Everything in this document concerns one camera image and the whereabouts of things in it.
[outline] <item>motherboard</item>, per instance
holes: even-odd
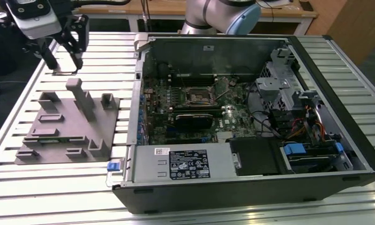
[[[248,83],[234,75],[173,73],[144,80],[148,143],[223,143],[254,137]]]

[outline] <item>aluminum extrusion table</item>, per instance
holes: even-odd
[[[75,76],[53,75],[40,62],[0,130],[0,224],[375,224],[375,183],[316,202],[133,215],[105,185],[105,162],[15,165],[15,154],[40,108],[40,92],[55,90],[61,98],[71,96],[64,86],[69,77],[81,78],[92,97],[111,92],[121,99],[112,157],[124,156],[136,62],[133,39],[135,33],[92,32],[84,67]],[[375,87],[334,41],[310,36],[299,40],[375,147]],[[52,43],[51,49],[60,64],[71,66],[64,48]],[[311,87],[310,77],[303,77]]]

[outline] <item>blue latch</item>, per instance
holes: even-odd
[[[343,149],[343,146],[339,142],[335,143],[335,147],[336,147],[339,153],[342,153],[344,149]]]
[[[283,147],[284,153],[286,155],[291,155],[291,154],[306,154],[306,148],[303,146],[303,144],[295,143],[295,144],[287,144]]]
[[[108,162],[107,171],[108,172],[120,171],[120,162]]]

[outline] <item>warning label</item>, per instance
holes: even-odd
[[[207,150],[169,151],[172,180],[210,178]]]

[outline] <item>wooden cabinet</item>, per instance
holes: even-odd
[[[330,35],[359,65],[375,48],[375,0],[308,0],[319,13],[307,35]]]

